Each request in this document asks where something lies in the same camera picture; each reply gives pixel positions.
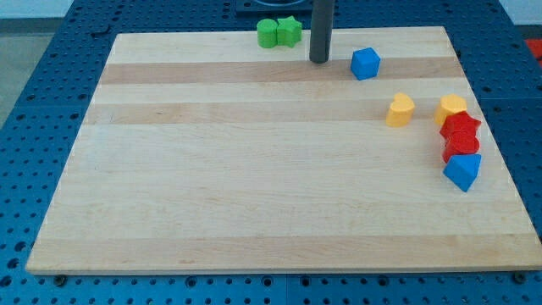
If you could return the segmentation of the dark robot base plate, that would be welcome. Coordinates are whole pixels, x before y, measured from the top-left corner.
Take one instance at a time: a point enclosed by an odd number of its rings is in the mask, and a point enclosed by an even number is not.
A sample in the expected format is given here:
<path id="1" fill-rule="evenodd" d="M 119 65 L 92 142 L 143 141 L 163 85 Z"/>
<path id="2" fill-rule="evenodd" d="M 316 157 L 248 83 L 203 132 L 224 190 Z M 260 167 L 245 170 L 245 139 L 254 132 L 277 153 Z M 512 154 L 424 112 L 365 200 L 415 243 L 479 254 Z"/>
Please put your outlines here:
<path id="1" fill-rule="evenodd" d="M 235 0 L 236 15 L 310 13 L 310 0 Z"/>

